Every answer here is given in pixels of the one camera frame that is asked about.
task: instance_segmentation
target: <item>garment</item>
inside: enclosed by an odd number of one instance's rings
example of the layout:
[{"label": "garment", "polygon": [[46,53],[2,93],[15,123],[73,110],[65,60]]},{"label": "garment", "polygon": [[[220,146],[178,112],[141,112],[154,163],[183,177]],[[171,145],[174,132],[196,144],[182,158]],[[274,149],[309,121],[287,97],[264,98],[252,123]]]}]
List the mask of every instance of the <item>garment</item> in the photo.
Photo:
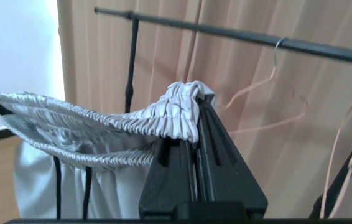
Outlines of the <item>garment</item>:
[{"label": "garment", "polygon": [[139,218],[138,201],[158,139],[197,142],[195,100],[205,95],[214,93],[202,82],[175,82],[143,110],[102,114],[33,93],[0,93],[0,104],[14,113],[2,120],[23,140],[14,162],[20,217],[56,217],[56,157],[61,218],[83,216],[87,167],[88,218]]}]

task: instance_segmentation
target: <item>gathered fabric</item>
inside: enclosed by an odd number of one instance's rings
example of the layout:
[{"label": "gathered fabric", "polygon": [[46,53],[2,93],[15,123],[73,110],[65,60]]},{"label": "gathered fabric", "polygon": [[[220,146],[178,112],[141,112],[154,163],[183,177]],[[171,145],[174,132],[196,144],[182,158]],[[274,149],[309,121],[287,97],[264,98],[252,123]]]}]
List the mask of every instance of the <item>gathered fabric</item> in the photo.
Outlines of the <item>gathered fabric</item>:
[{"label": "gathered fabric", "polygon": [[197,142],[196,99],[206,95],[214,93],[202,82],[175,82],[147,108],[103,114],[33,93],[0,93],[0,104],[14,113],[3,116],[3,123],[23,140],[14,163],[20,217],[56,218],[61,185],[61,218],[81,218],[86,211],[88,218],[139,218],[158,139]]}]

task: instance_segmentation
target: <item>beige curtain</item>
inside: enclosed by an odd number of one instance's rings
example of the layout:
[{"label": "beige curtain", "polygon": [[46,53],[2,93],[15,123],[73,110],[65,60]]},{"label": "beige curtain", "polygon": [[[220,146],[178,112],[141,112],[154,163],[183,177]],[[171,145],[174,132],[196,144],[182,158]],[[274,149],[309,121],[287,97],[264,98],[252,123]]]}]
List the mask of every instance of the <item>beige curtain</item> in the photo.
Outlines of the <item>beige curtain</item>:
[{"label": "beige curtain", "polygon": [[[105,113],[124,111],[131,22],[97,16],[95,6],[134,10],[201,24],[352,48],[351,0],[85,0],[59,1],[66,99]],[[158,100],[174,81],[201,80],[227,104],[240,89],[270,75],[274,49],[141,22],[132,110]],[[304,118],[232,135],[269,199],[267,218],[308,216],[321,194],[338,126],[352,104],[352,64],[277,52],[277,79],[308,100]],[[218,108],[228,131],[300,114],[292,90],[268,83]],[[352,149],[352,116],[331,177]],[[352,217],[352,183],[338,217]]]}]

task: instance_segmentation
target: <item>hanger hook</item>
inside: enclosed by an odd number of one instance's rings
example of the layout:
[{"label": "hanger hook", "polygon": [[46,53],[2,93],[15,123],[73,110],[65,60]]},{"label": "hanger hook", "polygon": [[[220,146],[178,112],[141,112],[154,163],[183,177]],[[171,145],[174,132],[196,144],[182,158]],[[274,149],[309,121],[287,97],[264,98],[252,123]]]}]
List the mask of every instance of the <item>hanger hook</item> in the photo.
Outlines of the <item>hanger hook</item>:
[{"label": "hanger hook", "polygon": [[277,49],[278,46],[286,39],[286,37],[281,38],[277,43],[276,47],[274,47],[274,66],[277,66]]}]

